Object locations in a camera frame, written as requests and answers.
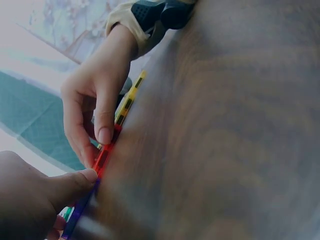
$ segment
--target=sleeve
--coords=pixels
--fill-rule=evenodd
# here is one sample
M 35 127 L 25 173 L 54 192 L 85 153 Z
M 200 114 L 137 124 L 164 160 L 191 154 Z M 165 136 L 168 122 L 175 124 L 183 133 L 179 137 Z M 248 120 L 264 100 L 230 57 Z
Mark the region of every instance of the sleeve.
M 130 0 L 129 2 L 118 5 L 108 16 L 105 32 L 106 36 L 108 36 L 116 24 L 126 26 L 136 39 L 138 45 L 138 55 L 136 58 L 139 58 L 152 50 L 163 39 L 167 30 L 160 21 L 157 21 L 152 35 L 148 37 L 141 29 L 134 14 L 131 12 L 131 7 L 136 1 L 137 0 Z M 196 0 L 180 1 L 186 4 L 194 4 L 196 2 Z

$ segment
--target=table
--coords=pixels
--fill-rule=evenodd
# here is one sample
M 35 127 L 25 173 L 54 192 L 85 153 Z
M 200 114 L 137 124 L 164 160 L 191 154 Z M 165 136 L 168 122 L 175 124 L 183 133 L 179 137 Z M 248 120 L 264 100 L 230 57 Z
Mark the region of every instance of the table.
M 319 239 L 319 46 L 318 1 L 200 0 L 74 238 Z

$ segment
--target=fingernail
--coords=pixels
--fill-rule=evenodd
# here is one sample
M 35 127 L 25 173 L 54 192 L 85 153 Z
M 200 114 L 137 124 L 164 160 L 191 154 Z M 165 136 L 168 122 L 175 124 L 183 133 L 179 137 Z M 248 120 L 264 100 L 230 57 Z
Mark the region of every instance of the fingernail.
M 111 132 L 108 128 L 101 128 L 98 134 L 98 141 L 101 144 L 109 144 L 111 142 Z
M 96 171 L 92 168 L 81 170 L 80 173 L 82 173 L 90 183 L 95 183 L 98 178 Z

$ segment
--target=green cutting mat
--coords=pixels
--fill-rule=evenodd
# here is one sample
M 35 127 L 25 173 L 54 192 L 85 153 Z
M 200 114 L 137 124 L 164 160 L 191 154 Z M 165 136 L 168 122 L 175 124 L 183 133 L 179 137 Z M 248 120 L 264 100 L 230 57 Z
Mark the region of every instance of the green cutting mat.
M 57 167 L 84 169 L 65 137 L 58 96 L 0 72 L 0 123 Z

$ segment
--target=child's hand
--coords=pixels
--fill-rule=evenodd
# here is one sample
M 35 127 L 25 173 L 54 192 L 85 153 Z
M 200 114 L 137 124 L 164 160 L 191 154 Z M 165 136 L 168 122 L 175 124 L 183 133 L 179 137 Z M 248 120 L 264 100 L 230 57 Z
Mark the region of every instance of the child's hand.
M 47 177 L 15 153 L 0 152 L 1 239 L 59 239 L 66 221 L 58 214 L 96 179 L 92 169 Z
M 64 131 L 87 168 L 93 165 L 97 151 L 89 137 L 101 144 L 111 141 L 117 98 L 137 51 L 132 33 L 125 26 L 117 25 L 96 53 L 61 88 Z

